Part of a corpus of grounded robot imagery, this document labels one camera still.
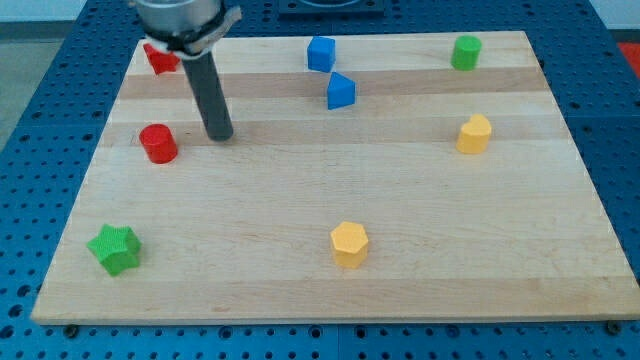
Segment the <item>silver round tool flange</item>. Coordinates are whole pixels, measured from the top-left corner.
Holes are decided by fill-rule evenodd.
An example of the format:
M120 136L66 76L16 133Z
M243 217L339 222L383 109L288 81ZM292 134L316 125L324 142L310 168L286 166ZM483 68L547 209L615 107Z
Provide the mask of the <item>silver round tool flange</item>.
M143 29L172 35L201 30L226 11L223 0L135 0Z

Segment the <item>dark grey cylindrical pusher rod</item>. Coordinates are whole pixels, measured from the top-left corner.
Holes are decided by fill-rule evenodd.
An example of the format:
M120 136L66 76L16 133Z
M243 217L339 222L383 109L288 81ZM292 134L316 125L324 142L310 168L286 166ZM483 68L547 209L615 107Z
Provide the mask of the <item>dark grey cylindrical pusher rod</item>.
M215 142L229 140L234 129L212 54L184 60L183 68L207 136Z

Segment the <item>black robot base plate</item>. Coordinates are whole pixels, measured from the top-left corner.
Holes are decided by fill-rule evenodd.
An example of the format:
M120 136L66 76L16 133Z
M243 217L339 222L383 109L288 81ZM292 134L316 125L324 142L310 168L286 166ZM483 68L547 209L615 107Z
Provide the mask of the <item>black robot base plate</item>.
M280 15L383 14L385 0L277 0Z

